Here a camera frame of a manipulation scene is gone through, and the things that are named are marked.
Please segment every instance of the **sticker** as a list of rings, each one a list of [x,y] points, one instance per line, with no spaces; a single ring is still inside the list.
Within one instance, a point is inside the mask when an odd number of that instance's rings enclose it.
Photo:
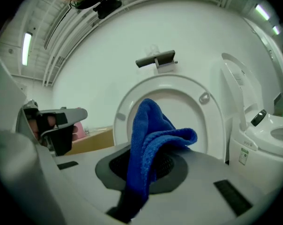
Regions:
[[[248,156],[249,156],[249,152],[242,148],[239,155],[239,162],[242,163],[243,165],[246,165],[246,160]]]

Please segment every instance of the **blue cloth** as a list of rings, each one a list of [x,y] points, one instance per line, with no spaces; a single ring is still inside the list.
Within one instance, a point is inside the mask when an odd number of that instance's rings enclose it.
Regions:
[[[157,103],[149,98],[143,100],[133,121],[126,189],[144,204],[150,183],[156,179],[151,165],[158,150],[165,144],[189,149],[187,145],[196,141],[195,131],[191,128],[176,130]]]

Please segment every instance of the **cardboard box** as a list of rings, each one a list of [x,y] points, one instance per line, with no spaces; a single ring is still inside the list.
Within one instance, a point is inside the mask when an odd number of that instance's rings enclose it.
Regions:
[[[112,128],[94,131],[89,136],[73,142],[72,149],[65,155],[95,151],[114,146]]]

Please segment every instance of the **bidet control panel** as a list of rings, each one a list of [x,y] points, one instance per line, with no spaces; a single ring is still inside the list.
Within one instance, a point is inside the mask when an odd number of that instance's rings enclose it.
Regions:
[[[265,115],[267,115],[267,111],[265,111],[264,109],[261,110],[251,121],[253,126],[257,126],[262,121],[262,119],[264,119]]]

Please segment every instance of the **ceiling light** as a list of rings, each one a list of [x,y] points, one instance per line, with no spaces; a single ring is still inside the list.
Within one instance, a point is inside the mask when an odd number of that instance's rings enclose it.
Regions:
[[[31,38],[32,38],[32,33],[26,32],[24,37],[23,54],[22,54],[22,64],[24,66],[27,66],[28,63],[28,53],[29,53]]]
[[[260,5],[256,5],[255,9],[265,18],[265,20],[269,19],[269,15],[266,11],[263,10],[263,8]]]
[[[276,26],[273,27],[273,30],[275,31],[275,34],[278,35],[280,32]]]

